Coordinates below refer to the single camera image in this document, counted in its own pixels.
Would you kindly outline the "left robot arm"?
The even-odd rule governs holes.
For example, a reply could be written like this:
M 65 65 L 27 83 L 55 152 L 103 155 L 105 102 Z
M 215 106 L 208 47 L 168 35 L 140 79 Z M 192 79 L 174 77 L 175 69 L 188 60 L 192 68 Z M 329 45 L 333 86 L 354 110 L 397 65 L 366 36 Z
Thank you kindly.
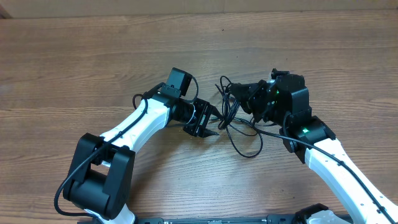
M 63 197 L 82 209 L 81 217 L 90 223 L 135 223 L 128 209 L 134 160 L 140 148 L 171 121 L 193 136 L 215 135 L 206 125 L 211 116 L 221 113 L 209 102 L 184 97 L 195 77 L 173 68 L 166 82 L 140 95 L 141 102 L 115 128 L 95 136 L 84 134 L 78 141 L 66 179 L 58 188 L 54 207 L 61 215 L 72 213 L 60 209 Z

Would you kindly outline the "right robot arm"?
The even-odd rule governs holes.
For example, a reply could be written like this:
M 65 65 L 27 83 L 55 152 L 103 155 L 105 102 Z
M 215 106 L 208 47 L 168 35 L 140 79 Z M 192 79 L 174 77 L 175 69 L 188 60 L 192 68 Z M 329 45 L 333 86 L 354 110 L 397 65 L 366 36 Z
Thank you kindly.
M 327 184 L 354 223 L 397 223 L 397 205 L 358 169 L 336 134 L 312 115 L 303 76 L 273 70 L 268 80 L 230 82 L 225 91 L 252 115 L 252 126 L 259 121 L 280 126 L 277 138 Z

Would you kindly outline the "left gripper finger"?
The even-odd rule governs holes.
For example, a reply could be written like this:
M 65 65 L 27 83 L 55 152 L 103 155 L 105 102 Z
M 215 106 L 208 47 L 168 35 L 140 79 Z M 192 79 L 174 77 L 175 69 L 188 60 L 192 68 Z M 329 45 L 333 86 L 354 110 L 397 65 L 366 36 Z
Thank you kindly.
M 211 114 L 214 115 L 219 120 L 223 119 L 223 115 L 218 111 L 215 106 L 211 106 Z
M 215 131 L 212 131 L 210 129 L 203 129 L 201 134 L 200 134 L 200 137 L 201 138 L 207 138 L 207 137 L 210 137 L 210 136 L 218 136 L 218 135 L 219 134 L 217 132 L 215 132 Z

